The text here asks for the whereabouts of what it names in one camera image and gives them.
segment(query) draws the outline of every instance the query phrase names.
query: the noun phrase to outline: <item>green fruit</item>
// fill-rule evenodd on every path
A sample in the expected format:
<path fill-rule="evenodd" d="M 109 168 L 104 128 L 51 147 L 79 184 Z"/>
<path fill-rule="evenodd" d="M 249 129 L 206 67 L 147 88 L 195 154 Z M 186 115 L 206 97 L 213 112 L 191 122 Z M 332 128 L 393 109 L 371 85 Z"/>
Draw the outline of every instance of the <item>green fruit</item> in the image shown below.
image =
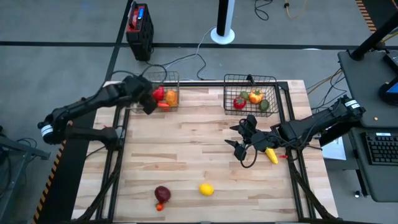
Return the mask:
<path fill-rule="evenodd" d="M 242 91 L 240 96 L 242 96 L 245 100 L 249 100 L 249 93 L 246 91 Z"/>
<path fill-rule="evenodd" d="M 268 108 L 269 108 L 268 100 L 261 101 L 261 103 L 260 103 L 260 111 L 261 112 L 266 112 L 268 110 Z"/>

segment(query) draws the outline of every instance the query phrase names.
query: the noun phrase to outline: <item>metal basket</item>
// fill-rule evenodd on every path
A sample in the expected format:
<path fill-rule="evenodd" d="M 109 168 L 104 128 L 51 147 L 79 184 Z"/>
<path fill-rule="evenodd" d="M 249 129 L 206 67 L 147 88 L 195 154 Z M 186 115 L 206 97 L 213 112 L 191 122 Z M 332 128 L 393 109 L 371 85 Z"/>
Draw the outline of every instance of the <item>metal basket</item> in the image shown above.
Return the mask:
<path fill-rule="evenodd" d="M 224 76 L 225 114 L 237 116 L 252 114 L 254 116 L 268 117 L 278 113 L 279 109 L 275 93 L 276 83 L 276 78 L 270 76 L 226 74 Z M 249 100 L 246 101 L 246 106 L 241 110 L 237 110 L 234 107 L 233 101 L 242 91 L 250 93 L 252 90 L 261 90 L 263 92 L 264 99 L 269 102 L 269 107 L 266 111 L 261 111 L 259 105 L 251 103 Z"/>
<path fill-rule="evenodd" d="M 177 93 L 177 105 L 169 106 L 167 110 L 163 110 L 162 108 L 156 108 L 154 112 L 170 112 L 177 111 L 178 106 L 180 104 L 180 76 L 178 72 L 169 72 L 167 71 L 166 79 L 165 72 L 147 72 L 144 75 L 149 81 L 153 82 L 154 85 L 162 85 L 164 87 L 164 95 L 166 95 L 167 91 L 173 90 Z M 134 113 L 143 113 L 143 106 L 138 104 L 131 105 L 131 111 Z"/>

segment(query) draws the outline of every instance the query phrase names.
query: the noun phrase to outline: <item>wooden table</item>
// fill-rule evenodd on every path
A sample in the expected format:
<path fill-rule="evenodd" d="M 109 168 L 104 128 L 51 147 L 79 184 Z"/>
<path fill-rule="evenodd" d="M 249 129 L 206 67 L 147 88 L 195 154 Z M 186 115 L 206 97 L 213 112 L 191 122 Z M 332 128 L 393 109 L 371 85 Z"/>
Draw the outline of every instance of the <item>wooden table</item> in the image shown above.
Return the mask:
<path fill-rule="evenodd" d="M 304 82 L 288 83 L 296 119 L 310 116 Z M 98 110 L 94 128 L 111 126 L 114 110 Z M 150 116 L 130 113 L 114 222 L 297 221 L 287 160 L 279 159 L 275 165 L 259 154 L 255 165 L 245 169 L 233 156 L 233 148 L 224 142 L 241 141 L 229 127 L 242 117 L 224 114 L 222 87 L 181 87 L 177 112 Z M 280 122 L 278 114 L 257 120 L 257 128 L 263 131 Z M 313 140 L 311 145 L 319 146 L 319 142 Z M 98 147 L 100 143 L 92 142 L 88 152 Z M 249 151 L 246 163 L 254 157 L 254 150 Z M 285 153 L 284 148 L 275 151 L 277 155 Z M 306 148 L 303 156 L 311 189 L 337 216 L 322 152 Z M 73 218 L 79 217 L 100 191 L 105 159 L 103 150 L 86 160 Z M 212 196 L 199 193 L 202 183 L 214 186 Z M 155 209 L 154 189 L 159 185 L 172 193 L 162 212 Z M 302 191 L 300 196 L 308 216 Z"/>

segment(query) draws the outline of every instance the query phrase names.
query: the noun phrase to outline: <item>lemon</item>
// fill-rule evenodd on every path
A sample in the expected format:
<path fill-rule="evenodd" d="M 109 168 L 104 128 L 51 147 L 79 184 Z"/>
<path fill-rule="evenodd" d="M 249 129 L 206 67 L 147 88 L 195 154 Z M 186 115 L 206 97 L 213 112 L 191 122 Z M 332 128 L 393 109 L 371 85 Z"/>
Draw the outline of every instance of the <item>lemon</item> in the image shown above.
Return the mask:
<path fill-rule="evenodd" d="M 199 191 L 204 196 L 210 196 L 213 194 L 214 188 L 210 184 L 201 184 L 201 186 L 199 186 Z"/>

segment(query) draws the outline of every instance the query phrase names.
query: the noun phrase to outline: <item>black crate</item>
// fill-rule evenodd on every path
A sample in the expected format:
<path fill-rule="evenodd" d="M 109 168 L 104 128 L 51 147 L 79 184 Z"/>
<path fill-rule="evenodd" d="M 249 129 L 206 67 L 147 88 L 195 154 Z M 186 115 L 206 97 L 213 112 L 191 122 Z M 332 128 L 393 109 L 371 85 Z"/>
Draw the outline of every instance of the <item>black crate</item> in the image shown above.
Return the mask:
<path fill-rule="evenodd" d="M 224 76 L 224 110 L 227 115 L 244 116 L 252 114 L 254 116 L 268 117 L 278 113 L 278 104 L 276 98 L 277 81 L 275 77 L 260 75 L 239 75 L 226 74 Z M 250 93 L 252 90 L 261 90 L 265 100 L 269 102 L 267 111 L 261 111 L 259 105 L 246 101 L 246 106 L 237 110 L 233 101 L 242 91 Z"/>
<path fill-rule="evenodd" d="M 168 110 L 165 111 L 161 108 L 156 108 L 154 112 L 172 112 L 177 111 L 180 104 L 180 76 L 178 72 L 167 71 L 167 76 L 165 78 L 165 72 L 146 72 L 144 77 L 151 81 L 154 87 L 162 85 L 164 87 L 164 95 L 167 91 L 173 90 L 177 93 L 177 105 L 169 106 Z M 140 104 L 131 105 L 131 111 L 134 113 L 143 113 L 143 106 Z"/>

